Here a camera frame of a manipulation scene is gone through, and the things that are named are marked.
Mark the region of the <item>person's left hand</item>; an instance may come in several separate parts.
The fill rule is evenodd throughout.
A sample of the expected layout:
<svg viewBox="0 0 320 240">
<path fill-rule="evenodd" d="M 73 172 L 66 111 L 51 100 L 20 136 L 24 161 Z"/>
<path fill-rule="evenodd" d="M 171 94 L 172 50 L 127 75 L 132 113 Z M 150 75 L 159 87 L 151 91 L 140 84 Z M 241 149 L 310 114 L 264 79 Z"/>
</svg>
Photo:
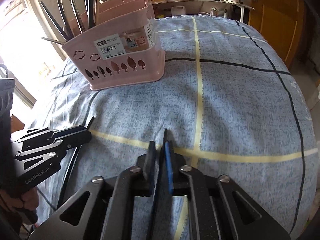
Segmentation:
<svg viewBox="0 0 320 240">
<path fill-rule="evenodd" d="M 5 190 L 1 190 L 1 207 L 5 211 L 16 212 L 16 208 L 35 210 L 39 206 L 39 196 L 36 188 L 20 196 L 20 198 L 10 197 Z"/>
</svg>

